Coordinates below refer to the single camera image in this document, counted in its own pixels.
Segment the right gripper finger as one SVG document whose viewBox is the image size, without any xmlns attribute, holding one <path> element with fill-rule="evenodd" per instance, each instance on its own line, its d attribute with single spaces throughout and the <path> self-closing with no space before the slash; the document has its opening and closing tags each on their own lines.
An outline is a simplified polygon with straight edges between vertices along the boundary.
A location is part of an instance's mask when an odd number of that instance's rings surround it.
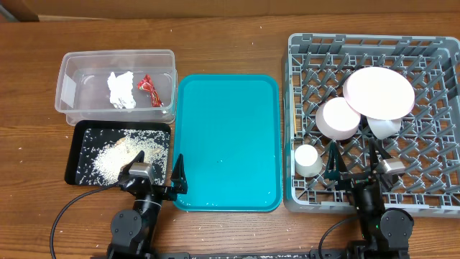
<svg viewBox="0 0 460 259">
<path fill-rule="evenodd" d="M 328 149 L 328 161 L 326 163 L 326 175 L 341 175 L 347 173 L 348 169 L 345 162 L 337 148 L 335 142 L 331 142 Z"/>
<path fill-rule="evenodd" d="M 383 160 L 390 159 L 390 154 L 383 148 L 381 140 L 368 139 L 370 169 L 374 171 L 380 162 L 378 155 Z"/>
</svg>

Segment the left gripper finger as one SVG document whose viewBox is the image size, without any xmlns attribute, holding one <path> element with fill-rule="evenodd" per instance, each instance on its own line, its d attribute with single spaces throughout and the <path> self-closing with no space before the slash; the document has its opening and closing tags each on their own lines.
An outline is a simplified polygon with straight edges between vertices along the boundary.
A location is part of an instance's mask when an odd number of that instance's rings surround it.
<svg viewBox="0 0 460 259">
<path fill-rule="evenodd" d="M 177 194 L 187 194 L 188 183 L 185 176 L 185 164 L 183 154 L 179 154 L 175 166 L 172 170 L 170 180 L 172 181 L 172 189 Z"/>
<path fill-rule="evenodd" d="M 121 175 L 124 175 L 124 174 L 128 174 L 129 173 L 129 170 L 130 168 L 135 164 L 135 163 L 143 163 L 144 162 L 144 151 L 140 151 L 135 157 L 134 159 L 127 163 L 126 165 L 124 165 L 121 170 L 120 170 L 120 174 Z"/>
</svg>

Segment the grey metal bowl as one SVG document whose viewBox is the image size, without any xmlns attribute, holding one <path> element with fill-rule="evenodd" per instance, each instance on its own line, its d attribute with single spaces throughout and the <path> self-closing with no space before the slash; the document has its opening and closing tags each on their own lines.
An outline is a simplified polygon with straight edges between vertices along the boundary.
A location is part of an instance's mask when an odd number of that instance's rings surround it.
<svg viewBox="0 0 460 259">
<path fill-rule="evenodd" d="M 400 131 L 402 119 L 381 120 L 367 117 L 367 122 L 373 135 L 377 139 L 383 140 Z"/>
</svg>

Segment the white cup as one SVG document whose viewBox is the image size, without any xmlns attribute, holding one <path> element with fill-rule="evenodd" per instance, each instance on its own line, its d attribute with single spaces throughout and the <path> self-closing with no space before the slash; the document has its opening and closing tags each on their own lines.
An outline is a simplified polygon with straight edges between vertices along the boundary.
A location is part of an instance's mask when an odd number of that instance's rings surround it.
<svg viewBox="0 0 460 259">
<path fill-rule="evenodd" d="M 300 176 L 311 178 L 317 176 L 323 162 L 318 151 L 312 145 L 301 145 L 295 149 L 295 172 Z"/>
</svg>

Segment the rice and food leftovers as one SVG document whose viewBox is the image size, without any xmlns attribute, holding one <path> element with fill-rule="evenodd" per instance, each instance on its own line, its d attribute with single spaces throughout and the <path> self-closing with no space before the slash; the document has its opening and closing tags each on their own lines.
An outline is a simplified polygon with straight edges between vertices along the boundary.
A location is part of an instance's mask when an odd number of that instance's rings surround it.
<svg viewBox="0 0 460 259">
<path fill-rule="evenodd" d="M 124 166 L 144 152 L 153 165 L 154 182 L 166 181 L 170 134 L 140 129 L 87 129 L 83 135 L 75 182 L 84 186 L 107 186 L 118 180 Z"/>
</svg>

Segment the large pink plate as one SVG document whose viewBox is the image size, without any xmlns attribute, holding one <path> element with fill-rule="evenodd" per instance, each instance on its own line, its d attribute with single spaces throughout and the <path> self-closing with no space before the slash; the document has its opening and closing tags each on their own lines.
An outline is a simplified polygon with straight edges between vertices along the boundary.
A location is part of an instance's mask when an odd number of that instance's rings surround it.
<svg viewBox="0 0 460 259">
<path fill-rule="evenodd" d="M 343 84 L 343 95 L 352 109 L 373 119 L 399 119 L 415 106 L 415 92 L 409 80 L 389 68 L 354 71 Z"/>
</svg>

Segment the white napkin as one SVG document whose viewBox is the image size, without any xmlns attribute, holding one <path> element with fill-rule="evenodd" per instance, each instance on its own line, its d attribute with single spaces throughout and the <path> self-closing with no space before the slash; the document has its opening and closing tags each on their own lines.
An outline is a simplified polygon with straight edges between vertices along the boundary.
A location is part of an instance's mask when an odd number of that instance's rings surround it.
<svg viewBox="0 0 460 259">
<path fill-rule="evenodd" d="M 131 71 L 115 76 L 111 72 L 107 79 L 107 84 L 110 90 L 109 101 L 115 109 L 133 109 L 136 107 L 133 90 L 134 74 Z"/>
</svg>

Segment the red snack wrapper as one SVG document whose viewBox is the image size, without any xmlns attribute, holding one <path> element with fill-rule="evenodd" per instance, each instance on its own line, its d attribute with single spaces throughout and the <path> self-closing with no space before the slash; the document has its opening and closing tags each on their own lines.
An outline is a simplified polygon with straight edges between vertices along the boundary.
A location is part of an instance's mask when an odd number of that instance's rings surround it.
<svg viewBox="0 0 460 259">
<path fill-rule="evenodd" d="M 137 88 L 146 91 L 149 94 L 152 107 L 163 107 L 163 102 L 153 84 L 150 75 L 146 74 L 145 77 L 137 84 Z"/>
</svg>

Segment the wooden chopstick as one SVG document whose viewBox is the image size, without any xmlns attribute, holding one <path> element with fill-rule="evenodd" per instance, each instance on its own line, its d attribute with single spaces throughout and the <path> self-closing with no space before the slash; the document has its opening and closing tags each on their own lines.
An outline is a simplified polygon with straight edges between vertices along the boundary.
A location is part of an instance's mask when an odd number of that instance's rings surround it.
<svg viewBox="0 0 460 259">
<path fill-rule="evenodd" d="M 293 107 L 293 132 L 294 132 L 294 137 L 297 135 L 297 122 L 296 122 L 296 108 L 295 104 Z"/>
</svg>

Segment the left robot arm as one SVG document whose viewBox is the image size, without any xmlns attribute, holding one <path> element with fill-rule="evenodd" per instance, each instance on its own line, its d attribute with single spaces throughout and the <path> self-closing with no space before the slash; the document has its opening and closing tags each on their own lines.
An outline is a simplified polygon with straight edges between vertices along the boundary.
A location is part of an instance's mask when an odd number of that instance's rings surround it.
<svg viewBox="0 0 460 259">
<path fill-rule="evenodd" d="M 122 191 L 134 197 L 132 209 L 117 212 L 111 220 L 111 243 L 107 258 L 156 258 L 151 248 L 152 236 L 163 201 L 176 201 L 179 194 L 188 192 L 184 157 L 179 155 L 170 180 L 172 186 L 157 185 L 154 167 L 144 162 L 144 152 L 122 167 L 118 183 Z"/>
</svg>

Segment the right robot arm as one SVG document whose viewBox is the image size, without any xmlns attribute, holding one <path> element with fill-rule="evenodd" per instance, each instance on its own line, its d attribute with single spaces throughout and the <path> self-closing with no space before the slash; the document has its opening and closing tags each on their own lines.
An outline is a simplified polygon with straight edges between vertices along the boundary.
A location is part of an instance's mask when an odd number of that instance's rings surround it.
<svg viewBox="0 0 460 259">
<path fill-rule="evenodd" d="M 335 142 L 329 145 L 324 178 L 335 182 L 335 189 L 343 191 L 356 209 L 356 216 L 330 227 L 321 237 L 318 255 L 324 257 L 323 242 L 337 227 L 358 220 L 361 240 L 348 242 L 340 257 L 352 258 L 409 258 L 409 239 L 414 219 L 404 209 L 385 207 L 383 193 L 391 190 L 405 171 L 403 162 L 392 157 L 373 139 L 368 141 L 370 169 L 350 173 Z"/>
</svg>

